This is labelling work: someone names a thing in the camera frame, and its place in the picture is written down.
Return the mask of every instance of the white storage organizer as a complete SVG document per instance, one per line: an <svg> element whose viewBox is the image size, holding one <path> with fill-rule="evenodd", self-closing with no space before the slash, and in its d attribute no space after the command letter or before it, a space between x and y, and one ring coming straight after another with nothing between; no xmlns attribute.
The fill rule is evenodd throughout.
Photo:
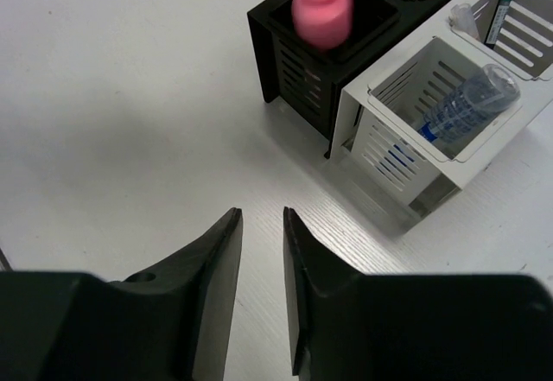
<svg viewBox="0 0 553 381"><path fill-rule="evenodd" d="M485 38L497 1L453 0L342 91L331 158L352 158L420 217L463 189L553 100L553 0L514 0L494 50L450 28L450 10L470 3ZM441 152L417 124L488 63L514 75L521 99Z"/></svg>

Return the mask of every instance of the black basket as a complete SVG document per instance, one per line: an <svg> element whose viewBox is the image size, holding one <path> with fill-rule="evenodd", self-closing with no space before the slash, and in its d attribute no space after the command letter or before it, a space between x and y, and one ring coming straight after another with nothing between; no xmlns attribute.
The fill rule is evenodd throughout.
<svg viewBox="0 0 553 381"><path fill-rule="evenodd" d="M296 35L292 0L265 0L248 12L265 102L282 96L331 140L341 89L449 1L354 0L350 38L323 53Z"/></svg>

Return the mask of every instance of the green pen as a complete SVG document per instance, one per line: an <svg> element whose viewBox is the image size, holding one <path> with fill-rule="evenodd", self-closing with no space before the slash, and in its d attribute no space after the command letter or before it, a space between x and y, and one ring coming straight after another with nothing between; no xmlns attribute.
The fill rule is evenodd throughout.
<svg viewBox="0 0 553 381"><path fill-rule="evenodd" d="M489 48L494 48L495 43L498 41L499 32L503 27L507 13L509 12L509 6L512 0L499 0L498 7L493 15L492 26L487 33L486 44Z"/></svg>

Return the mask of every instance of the pink object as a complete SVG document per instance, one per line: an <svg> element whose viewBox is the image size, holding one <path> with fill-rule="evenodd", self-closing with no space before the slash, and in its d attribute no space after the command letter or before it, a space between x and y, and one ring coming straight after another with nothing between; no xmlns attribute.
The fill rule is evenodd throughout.
<svg viewBox="0 0 553 381"><path fill-rule="evenodd" d="M321 50L338 47L352 32L353 0L293 0L296 33Z"/></svg>

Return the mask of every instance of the table surface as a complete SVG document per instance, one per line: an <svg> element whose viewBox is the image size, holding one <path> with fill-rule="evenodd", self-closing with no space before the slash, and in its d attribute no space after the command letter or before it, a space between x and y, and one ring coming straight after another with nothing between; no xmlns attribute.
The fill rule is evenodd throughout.
<svg viewBox="0 0 553 381"><path fill-rule="evenodd" d="M3 0L0 247L17 270L122 279L244 210L227 380L292 379L282 210L365 272L516 272L553 289L553 109L406 233L341 191L327 144L264 105L262 0Z"/></svg>

